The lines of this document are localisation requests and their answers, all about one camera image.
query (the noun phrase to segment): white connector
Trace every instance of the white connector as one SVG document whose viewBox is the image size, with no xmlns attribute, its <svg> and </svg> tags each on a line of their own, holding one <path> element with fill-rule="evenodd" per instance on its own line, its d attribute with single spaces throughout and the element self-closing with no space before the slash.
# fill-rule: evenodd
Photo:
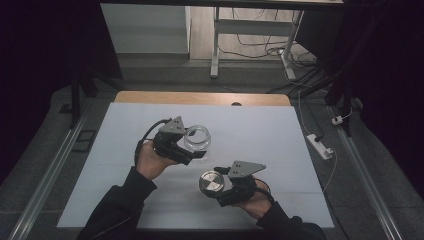
<svg viewBox="0 0 424 240">
<path fill-rule="evenodd" d="M 342 116 L 338 116 L 338 117 L 332 118 L 331 122 L 333 122 L 333 125 L 336 126 L 343 122 L 343 118 Z"/>
<path fill-rule="evenodd" d="M 322 144 L 321 141 L 315 141 L 317 136 L 315 134 L 310 134 L 306 136 L 306 139 L 309 140 L 309 143 L 314 147 L 315 151 L 320 155 L 322 160 L 328 160 L 333 157 L 333 149 L 331 148 L 325 148 L 324 144 Z"/>
</svg>

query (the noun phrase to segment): sleeve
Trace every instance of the sleeve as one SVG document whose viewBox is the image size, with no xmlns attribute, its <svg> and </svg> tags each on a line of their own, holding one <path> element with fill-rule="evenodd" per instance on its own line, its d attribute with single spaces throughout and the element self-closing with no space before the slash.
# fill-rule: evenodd
<svg viewBox="0 0 424 240">
<path fill-rule="evenodd" d="M 326 240 L 324 231 L 316 224 L 302 223 L 300 217 L 289 218 L 278 202 L 275 202 L 256 223 L 273 236 L 283 240 Z"/>
<path fill-rule="evenodd" d="M 132 167 L 124 185 L 113 186 L 102 198 L 77 239 L 131 239 L 144 200 L 156 188 Z"/>
</svg>

